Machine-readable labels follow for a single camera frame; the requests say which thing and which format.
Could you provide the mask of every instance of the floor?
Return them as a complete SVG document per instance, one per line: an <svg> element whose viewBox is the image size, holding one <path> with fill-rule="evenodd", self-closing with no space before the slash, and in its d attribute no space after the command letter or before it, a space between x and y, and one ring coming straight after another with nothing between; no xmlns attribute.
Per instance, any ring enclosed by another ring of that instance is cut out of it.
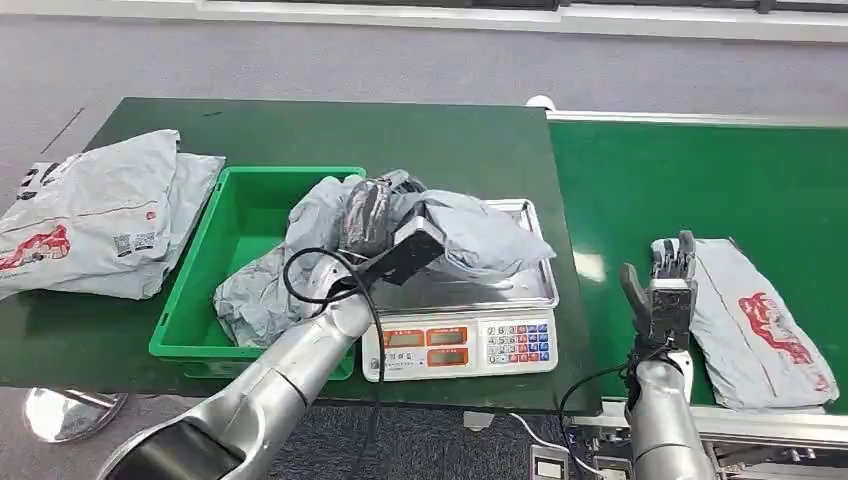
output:
<svg viewBox="0 0 848 480"><path fill-rule="evenodd" d="M32 162L79 151L125 96L518 105L543 93L570 110L838 115L846 78L838 45L2 17L0 210ZM186 408L133 400L98 436L49 446L22 428L24 393L0 389L0 480L90 479L131 433ZM366 414L313 410L271 478L342 478ZM552 419L533 424L556 438ZM388 409L380 425L362 478L526 478L529 439L508 417L472 433L460 412Z"/></svg>

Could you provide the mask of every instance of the electronic scale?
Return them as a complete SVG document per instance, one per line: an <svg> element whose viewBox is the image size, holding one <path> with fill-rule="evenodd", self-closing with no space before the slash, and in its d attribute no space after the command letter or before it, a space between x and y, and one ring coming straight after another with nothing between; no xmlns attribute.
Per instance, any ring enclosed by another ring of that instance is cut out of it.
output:
<svg viewBox="0 0 848 480"><path fill-rule="evenodd" d="M491 200L519 225L542 236L529 200ZM547 372L556 367L554 307L559 302L550 262L491 285L424 270L398 287L372 294L386 346L385 381ZM362 337L362 371L376 382L377 329Z"/></svg>

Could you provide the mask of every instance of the barcode label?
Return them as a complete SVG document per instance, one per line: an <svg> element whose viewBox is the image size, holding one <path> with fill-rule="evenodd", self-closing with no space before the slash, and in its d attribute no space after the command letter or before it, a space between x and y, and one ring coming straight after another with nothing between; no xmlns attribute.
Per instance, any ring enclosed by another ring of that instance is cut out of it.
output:
<svg viewBox="0 0 848 480"><path fill-rule="evenodd" d="M153 232L139 233L133 239L133 250L151 250L153 248Z"/></svg>
<svg viewBox="0 0 848 480"><path fill-rule="evenodd" d="M118 257L124 257L132 253L129 234L115 235L112 237L112 240L115 242L115 251L117 252Z"/></svg>

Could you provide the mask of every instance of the green plastic crate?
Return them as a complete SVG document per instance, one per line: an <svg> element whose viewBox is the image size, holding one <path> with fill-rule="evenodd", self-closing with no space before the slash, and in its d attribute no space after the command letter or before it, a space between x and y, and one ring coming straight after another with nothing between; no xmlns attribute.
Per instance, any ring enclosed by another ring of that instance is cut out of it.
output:
<svg viewBox="0 0 848 480"><path fill-rule="evenodd" d="M263 350L236 347L212 308L215 288L278 245L289 211L327 176L365 176L356 167L229 167L218 178L149 351L195 378L235 378ZM351 348L330 380L353 373Z"/></svg>

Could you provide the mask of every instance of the scale keypad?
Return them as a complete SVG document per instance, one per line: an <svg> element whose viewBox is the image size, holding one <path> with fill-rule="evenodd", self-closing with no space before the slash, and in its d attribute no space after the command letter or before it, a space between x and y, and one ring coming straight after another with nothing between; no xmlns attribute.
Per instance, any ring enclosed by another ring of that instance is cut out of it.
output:
<svg viewBox="0 0 848 480"><path fill-rule="evenodd" d="M546 323L486 327L490 364L547 362L551 359Z"/></svg>

